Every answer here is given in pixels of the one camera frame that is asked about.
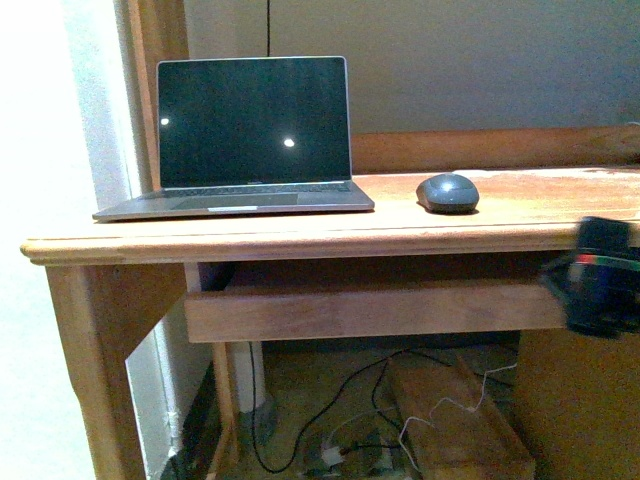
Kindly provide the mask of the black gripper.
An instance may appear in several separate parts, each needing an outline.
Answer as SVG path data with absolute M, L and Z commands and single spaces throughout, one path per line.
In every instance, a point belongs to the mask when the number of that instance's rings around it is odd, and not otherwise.
M 608 339 L 639 332 L 639 249 L 630 239 L 628 222 L 585 217 L 574 249 L 541 267 L 567 329 Z

